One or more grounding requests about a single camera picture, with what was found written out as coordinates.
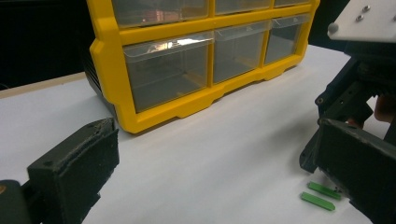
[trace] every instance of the drawer bin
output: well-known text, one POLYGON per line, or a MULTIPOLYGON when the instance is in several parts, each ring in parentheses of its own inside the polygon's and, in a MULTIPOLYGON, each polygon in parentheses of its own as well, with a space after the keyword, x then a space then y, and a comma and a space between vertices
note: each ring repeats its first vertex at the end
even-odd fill
POLYGON ((270 6, 270 2, 270 0, 217 0, 216 14, 230 14, 267 8, 270 6))
POLYGON ((274 7, 289 7, 309 3, 309 0, 275 0, 274 7))
POLYGON ((136 113, 206 87, 213 32, 124 47, 136 113))
POLYGON ((273 19, 264 63, 273 63, 294 54, 300 29, 309 22, 309 15, 273 19))
POLYGON ((269 28, 269 21, 260 21, 216 30, 214 83, 257 68, 264 31, 269 28))
POLYGON ((205 18, 208 0, 113 0, 119 27, 147 26, 205 18))

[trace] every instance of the screw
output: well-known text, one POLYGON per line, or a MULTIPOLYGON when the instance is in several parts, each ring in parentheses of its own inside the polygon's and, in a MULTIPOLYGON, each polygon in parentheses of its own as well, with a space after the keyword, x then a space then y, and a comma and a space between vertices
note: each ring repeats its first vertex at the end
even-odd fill
POLYGON ((329 27, 327 28, 327 30, 329 31, 329 34, 334 34, 335 32, 337 32, 338 31, 338 24, 337 23, 334 23, 334 22, 332 22, 332 23, 330 23, 330 25, 329 25, 329 27))
POLYGON ((6 191, 6 188, 6 186, 0 185, 0 194, 4 193, 4 191, 6 191))
POLYGON ((364 19, 364 16, 363 15, 359 15, 357 18, 356 18, 356 21, 362 21, 364 19))
POLYGON ((318 105, 323 104, 323 102, 324 102, 323 98, 318 98, 318 99, 317 99, 317 104, 318 104, 318 105))
POLYGON ((368 12, 369 10, 370 10, 370 6, 369 5, 367 5, 367 6, 365 6, 361 11, 362 12, 368 12))

